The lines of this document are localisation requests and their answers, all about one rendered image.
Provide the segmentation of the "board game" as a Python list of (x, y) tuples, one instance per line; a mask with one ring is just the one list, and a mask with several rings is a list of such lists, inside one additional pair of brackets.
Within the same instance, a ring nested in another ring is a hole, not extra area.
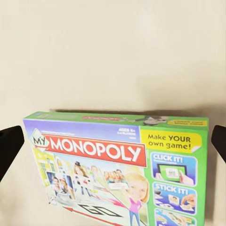
[(209, 119), (23, 118), (49, 205), (109, 226), (204, 226)]

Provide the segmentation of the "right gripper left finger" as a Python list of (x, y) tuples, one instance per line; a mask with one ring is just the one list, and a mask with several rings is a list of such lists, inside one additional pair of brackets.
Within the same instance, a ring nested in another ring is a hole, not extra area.
[(0, 130), (0, 182), (24, 144), (20, 125)]

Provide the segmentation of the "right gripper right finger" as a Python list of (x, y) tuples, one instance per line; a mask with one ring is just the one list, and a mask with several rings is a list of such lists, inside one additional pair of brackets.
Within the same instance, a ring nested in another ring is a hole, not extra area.
[(215, 125), (211, 142), (226, 163), (226, 127)]

